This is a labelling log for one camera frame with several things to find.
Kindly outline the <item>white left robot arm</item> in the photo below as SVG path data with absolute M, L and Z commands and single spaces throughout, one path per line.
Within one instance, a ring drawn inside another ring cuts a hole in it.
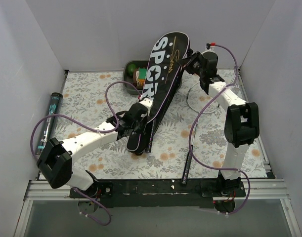
M 98 186 L 94 175 L 73 168 L 73 164 L 98 147 L 142 131 L 152 106 L 151 100 L 144 99 L 133 104 L 123 115 L 108 118 L 96 128 L 97 132 L 85 132 L 63 141 L 56 138 L 48 140 L 37 161 L 38 169 L 53 189 L 69 185 L 80 189 L 88 198 L 95 196 Z

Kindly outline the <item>black shuttlecock tube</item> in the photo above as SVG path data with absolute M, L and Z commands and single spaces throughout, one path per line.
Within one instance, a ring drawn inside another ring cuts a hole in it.
M 61 103 L 62 103 L 63 95 L 58 92 L 51 93 L 48 107 L 46 109 L 46 116 L 53 115 L 59 113 Z M 47 141 L 51 138 L 52 132 L 56 125 L 56 117 L 48 117 L 41 123 L 41 129 L 38 136 L 37 146 L 35 148 L 35 156 L 38 159 L 45 148 Z

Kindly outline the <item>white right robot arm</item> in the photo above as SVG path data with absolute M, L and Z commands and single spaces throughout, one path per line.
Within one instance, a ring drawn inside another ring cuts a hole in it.
M 241 167 L 249 146 L 259 136 L 259 108 L 254 102 L 238 97 L 217 73 L 218 56 L 207 50 L 195 52 L 179 60 L 179 65 L 189 74 L 200 78 L 200 87 L 217 101 L 226 112 L 224 135 L 227 150 L 222 167 L 216 178 L 216 191 L 221 196 L 230 195 L 239 188 Z

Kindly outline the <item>black sport racket bag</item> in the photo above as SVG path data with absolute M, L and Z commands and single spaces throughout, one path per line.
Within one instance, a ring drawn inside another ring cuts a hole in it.
M 179 89 L 184 70 L 178 64 L 191 54 L 190 40 L 182 32 L 170 32 L 163 35 L 151 50 L 146 79 L 141 97 L 153 100 L 145 130 L 130 135 L 127 150 L 135 155 L 145 152 L 150 136 L 152 121 L 156 120 L 156 131 Z

